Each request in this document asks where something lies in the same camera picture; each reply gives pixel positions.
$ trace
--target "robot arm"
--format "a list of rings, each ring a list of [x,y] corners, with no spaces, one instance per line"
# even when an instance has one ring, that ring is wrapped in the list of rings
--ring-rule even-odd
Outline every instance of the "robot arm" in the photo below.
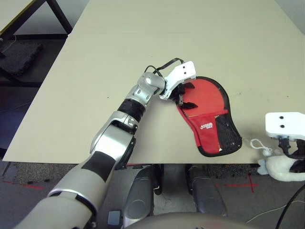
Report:
[[[96,227],[95,217],[113,171],[127,164],[134,134],[152,96],[168,99],[177,85],[195,77],[193,62],[178,65],[165,78],[144,73],[94,137],[88,159],[70,170],[16,228]]]

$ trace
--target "red bag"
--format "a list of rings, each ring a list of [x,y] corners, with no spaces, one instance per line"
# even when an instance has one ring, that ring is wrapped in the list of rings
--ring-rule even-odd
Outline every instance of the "red bag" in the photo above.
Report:
[[[198,107],[178,110],[194,132],[196,145],[204,156],[222,156],[237,151],[242,138],[232,121],[230,104],[224,88],[215,80],[197,77],[195,88],[185,88],[183,102]]]

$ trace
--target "gray foam pad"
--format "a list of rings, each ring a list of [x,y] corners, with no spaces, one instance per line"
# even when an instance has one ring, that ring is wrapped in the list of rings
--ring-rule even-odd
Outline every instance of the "gray foam pad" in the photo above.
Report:
[[[43,49],[40,43],[15,42],[0,59],[0,67],[13,75],[23,74]]]

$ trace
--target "beige tabletop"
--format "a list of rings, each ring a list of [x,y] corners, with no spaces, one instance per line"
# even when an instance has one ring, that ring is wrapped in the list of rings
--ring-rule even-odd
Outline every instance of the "beige tabletop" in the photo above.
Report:
[[[268,112],[305,113],[304,35],[273,0],[90,0],[4,159],[79,163],[149,64],[193,61],[227,91],[243,147],[199,153],[172,101],[152,100],[129,163],[255,163]]]
[[[0,34],[32,2],[34,0],[0,0]]]

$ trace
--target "white string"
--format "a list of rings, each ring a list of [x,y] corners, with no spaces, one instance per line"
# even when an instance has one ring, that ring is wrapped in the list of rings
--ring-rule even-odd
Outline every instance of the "white string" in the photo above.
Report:
[[[291,203],[293,204],[293,203],[295,203],[295,202],[305,203],[304,201],[301,201],[301,200],[295,200],[295,201],[292,201]],[[257,218],[257,217],[259,217],[259,216],[261,216],[261,215],[263,215],[263,214],[266,214],[266,213],[268,213],[268,212],[272,212],[272,211],[276,211],[276,210],[282,209],[282,208],[286,207],[286,205],[287,205],[287,204],[285,204],[284,206],[281,206],[281,207],[279,207],[279,208],[275,208],[275,209],[272,209],[272,210],[269,210],[269,211],[264,211],[264,212],[262,212],[262,213],[260,213],[260,214],[258,214],[258,215],[256,215],[256,216],[254,216],[253,218],[249,219],[248,221],[246,221],[246,223],[249,223],[249,222],[252,221],[253,219],[255,219],[255,218]]]
[[[258,141],[258,142],[261,144],[261,147],[255,147],[255,146],[253,145],[253,142],[254,142],[254,141]],[[263,143],[262,143],[259,139],[257,139],[257,138],[252,139],[252,140],[250,141],[250,145],[251,145],[251,147],[254,148],[254,149],[264,149],[264,151],[263,151],[263,155],[264,155],[264,156],[271,156],[271,154],[272,154],[272,152],[273,152],[272,149],[270,149],[270,148],[264,146]]]
[[[15,34],[14,34],[14,36],[15,36],[15,40],[5,50],[1,51],[2,53],[4,53],[6,50],[8,50],[16,42],[17,37]]]

